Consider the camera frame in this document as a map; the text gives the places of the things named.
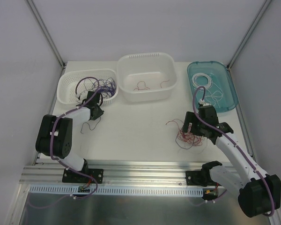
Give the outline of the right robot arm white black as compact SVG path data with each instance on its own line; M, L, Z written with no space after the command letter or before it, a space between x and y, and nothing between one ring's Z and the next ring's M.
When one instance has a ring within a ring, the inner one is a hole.
M226 122L219 122L211 105L199 105L198 112L187 112L183 132L209 139L221 150L237 171L234 175L220 162L202 165L199 171L187 171L188 182L198 186L215 183L237 197L238 204L248 217L260 214L272 216L281 205L281 180L269 175L241 148L233 129Z

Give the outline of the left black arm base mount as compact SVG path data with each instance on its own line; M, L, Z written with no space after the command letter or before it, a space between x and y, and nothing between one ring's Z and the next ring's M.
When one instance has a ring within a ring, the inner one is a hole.
M89 177L92 177L97 181L98 184L102 184L104 169L88 169L86 174L87 177L65 169L62 176L62 183L87 184L90 180Z

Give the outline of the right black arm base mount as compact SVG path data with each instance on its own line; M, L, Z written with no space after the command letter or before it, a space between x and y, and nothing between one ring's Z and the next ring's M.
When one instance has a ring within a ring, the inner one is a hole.
M208 185L207 175L203 171L186 171L185 179L188 186L197 185L206 187Z

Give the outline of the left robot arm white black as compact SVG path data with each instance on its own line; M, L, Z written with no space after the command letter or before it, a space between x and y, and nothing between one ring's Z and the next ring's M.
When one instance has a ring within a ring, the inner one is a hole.
M99 119L104 113L102 103L101 93L89 91L87 97L74 109L59 116L47 114L42 118L35 144L36 151L72 171L78 182L85 182L89 171L87 161L72 152L73 128Z

